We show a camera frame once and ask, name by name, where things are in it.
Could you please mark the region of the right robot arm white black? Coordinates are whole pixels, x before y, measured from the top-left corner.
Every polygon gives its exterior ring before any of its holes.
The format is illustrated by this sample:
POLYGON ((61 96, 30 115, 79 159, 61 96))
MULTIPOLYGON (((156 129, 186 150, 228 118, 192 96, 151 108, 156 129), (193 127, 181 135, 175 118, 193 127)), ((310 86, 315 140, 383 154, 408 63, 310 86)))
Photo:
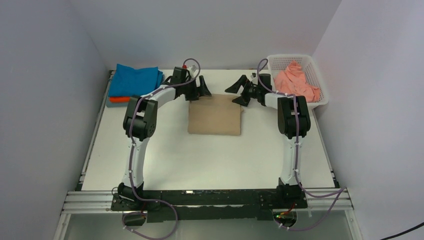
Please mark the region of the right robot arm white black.
POLYGON ((278 178, 276 203, 289 207, 295 200, 305 197, 301 183, 300 159, 304 138, 311 129, 311 119, 306 98, 290 93, 278 93, 272 89, 272 76, 261 73, 257 83, 242 75, 234 84, 225 89, 226 93, 236 94, 243 88, 233 103, 247 107, 252 99, 264 107, 277 110, 277 127, 283 135, 283 167, 278 178))

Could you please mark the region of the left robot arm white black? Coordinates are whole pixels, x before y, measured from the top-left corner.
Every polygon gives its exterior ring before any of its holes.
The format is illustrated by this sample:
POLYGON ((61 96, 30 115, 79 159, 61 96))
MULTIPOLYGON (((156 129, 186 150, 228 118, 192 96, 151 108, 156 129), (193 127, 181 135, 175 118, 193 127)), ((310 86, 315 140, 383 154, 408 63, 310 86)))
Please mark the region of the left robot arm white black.
POLYGON ((186 101, 197 101, 201 97, 210 97, 204 76, 194 66, 175 67, 159 87, 142 96, 129 99, 123 129, 129 139, 129 157, 117 195, 131 210, 139 209, 144 203, 144 162, 148 143, 156 131, 158 109, 184 96, 186 101))

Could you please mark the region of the beige t shirt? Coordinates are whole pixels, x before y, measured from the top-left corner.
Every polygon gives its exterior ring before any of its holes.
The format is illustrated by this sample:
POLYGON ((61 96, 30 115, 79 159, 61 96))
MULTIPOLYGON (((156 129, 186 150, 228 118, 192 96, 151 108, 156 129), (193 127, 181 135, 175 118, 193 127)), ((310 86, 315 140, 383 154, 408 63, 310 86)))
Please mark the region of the beige t shirt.
POLYGON ((189 134, 240 136, 242 107, 233 102, 235 97, 215 94, 194 100, 188 106, 189 134))

